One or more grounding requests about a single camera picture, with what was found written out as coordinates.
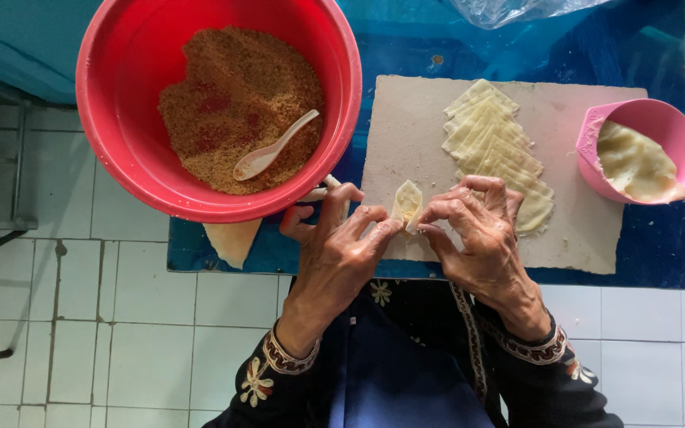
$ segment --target embroidered sleeve cuff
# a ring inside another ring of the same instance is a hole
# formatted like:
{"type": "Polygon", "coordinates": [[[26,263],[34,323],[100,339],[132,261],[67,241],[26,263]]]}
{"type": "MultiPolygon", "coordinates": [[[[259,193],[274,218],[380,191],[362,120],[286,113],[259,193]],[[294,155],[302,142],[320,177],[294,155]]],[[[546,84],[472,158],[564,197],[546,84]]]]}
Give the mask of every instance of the embroidered sleeve cuff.
{"type": "Polygon", "coordinates": [[[319,354],[319,343],[320,340],[316,340],[314,348],[307,357],[297,359],[288,354],[284,348],[281,347],[281,344],[274,334],[274,329],[272,328],[271,331],[266,333],[266,336],[263,337],[263,354],[266,355],[266,361],[275,372],[284,375],[299,375],[309,370],[314,365],[316,355],[319,354]]]}

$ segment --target blue tablecloth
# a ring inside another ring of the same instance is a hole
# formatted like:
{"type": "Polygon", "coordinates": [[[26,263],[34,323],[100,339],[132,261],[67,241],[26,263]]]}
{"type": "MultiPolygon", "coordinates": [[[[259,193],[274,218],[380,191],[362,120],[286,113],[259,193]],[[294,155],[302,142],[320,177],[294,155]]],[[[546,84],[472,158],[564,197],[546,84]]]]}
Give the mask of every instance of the blue tablecloth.
{"type": "MultiPolygon", "coordinates": [[[[646,88],[685,112],[683,0],[614,0],[561,17],[484,31],[448,0],[338,0],[361,52],[363,100],[356,132],[332,174],[361,184],[378,75],[486,78],[504,82],[603,84],[646,88]],[[432,61],[441,55],[443,63],[432,61]]],[[[297,243],[279,233],[282,213],[263,220],[245,273],[298,270],[297,243]]],[[[229,267],[202,225],[171,218],[168,269],[229,267]]],[[[528,269],[539,283],[685,289],[685,203],[628,205],[617,244],[616,273],[528,269]]],[[[439,264],[382,260],[378,277],[442,278],[439,264]]]]}

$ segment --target red bowl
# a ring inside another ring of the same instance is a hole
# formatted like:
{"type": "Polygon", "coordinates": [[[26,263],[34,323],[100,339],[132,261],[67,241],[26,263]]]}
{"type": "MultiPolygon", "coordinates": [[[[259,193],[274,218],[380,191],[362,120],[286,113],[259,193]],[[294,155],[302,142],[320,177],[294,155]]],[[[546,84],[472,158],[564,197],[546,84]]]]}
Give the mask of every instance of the red bowl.
{"type": "Polygon", "coordinates": [[[76,97],[99,161],[126,190],[171,216],[246,222],[292,205],[332,170],[361,106],[361,60],[334,0],[105,0],[84,35],[76,97]],[[316,151],[297,174],[269,190],[235,196],[213,190],[182,166],[157,111],[158,94],[184,79],[181,46],[203,28],[263,31],[314,67],[324,98],[316,151]]]}

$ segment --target hand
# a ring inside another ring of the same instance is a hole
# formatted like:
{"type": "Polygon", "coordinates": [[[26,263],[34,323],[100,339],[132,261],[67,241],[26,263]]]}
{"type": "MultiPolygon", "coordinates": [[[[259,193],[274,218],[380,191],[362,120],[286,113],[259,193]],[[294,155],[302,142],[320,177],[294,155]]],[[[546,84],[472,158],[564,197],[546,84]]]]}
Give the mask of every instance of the hand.
{"type": "Polygon", "coordinates": [[[361,190],[345,183],[327,192],[317,225],[300,222],[314,213],[312,206],[293,206],[281,222],[280,232],[300,242],[300,267],[276,335],[296,358],[308,355],[332,320],[351,304],[375,274],[387,243],[403,226],[389,218],[384,206],[366,205],[341,224],[345,202],[363,198],[361,190]],[[359,239],[371,222],[377,225],[359,239]]]}
{"type": "Polygon", "coordinates": [[[547,336],[551,327],[540,288],[528,277],[517,251],[514,224],[522,199],[500,178],[467,175],[450,192],[433,197],[417,227],[429,239],[446,278],[495,309],[510,333],[532,341],[547,336]],[[472,190],[484,192],[483,203],[472,190]],[[429,224],[438,219],[447,219],[461,236],[461,252],[443,229],[429,224]]]}

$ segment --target bowl rim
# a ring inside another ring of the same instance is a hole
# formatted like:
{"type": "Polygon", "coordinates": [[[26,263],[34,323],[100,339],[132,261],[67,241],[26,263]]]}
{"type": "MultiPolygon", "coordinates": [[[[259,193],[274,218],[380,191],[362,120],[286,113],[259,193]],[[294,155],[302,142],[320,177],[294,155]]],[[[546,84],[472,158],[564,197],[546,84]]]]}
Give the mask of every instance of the bowl rim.
{"type": "Polygon", "coordinates": [[[342,158],[343,153],[353,137],[353,132],[358,121],[358,114],[361,110],[363,87],[361,57],[358,52],[358,44],[356,43],[356,38],[353,35],[350,24],[334,0],[314,0],[314,2],[329,15],[329,18],[339,29],[342,35],[343,44],[348,51],[348,61],[351,73],[349,82],[347,83],[351,88],[353,96],[347,112],[340,117],[336,132],[337,138],[345,141],[346,144],[335,145],[328,149],[329,155],[325,159],[312,165],[312,169],[307,173],[307,178],[305,180],[299,183],[298,186],[289,188],[277,195],[273,200],[261,201],[260,203],[253,202],[252,204],[248,204],[248,207],[242,207],[241,209],[232,207],[222,212],[198,209],[195,205],[203,206],[203,204],[194,199],[192,200],[193,203],[189,205],[171,203],[160,199],[149,190],[138,186],[136,181],[129,177],[130,171],[123,170],[119,167],[116,161],[113,160],[113,156],[108,154],[108,150],[105,146],[100,144],[99,132],[94,125],[94,115],[89,108],[90,98],[92,98],[90,96],[90,89],[93,87],[93,84],[88,79],[88,74],[90,73],[90,66],[93,63],[90,63],[88,59],[92,57],[91,54],[96,48],[94,42],[97,40],[97,35],[100,34],[100,29],[105,20],[133,1],[135,0],[104,0],[102,2],[97,12],[91,18],[91,22],[81,41],[81,47],[78,52],[78,62],[76,65],[75,92],[78,104],[78,115],[81,119],[81,124],[84,127],[84,133],[95,155],[99,159],[105,158],[111,160],[110,162],[105,162],[103,166],[113,179],[134,197],[158,211],[164,212],[169,216],[203,223],[249,222],[254,219],[270,216],[271,214],[297,203],[297,201],[306,196],[309,191],[324,180],[342,158]]]}

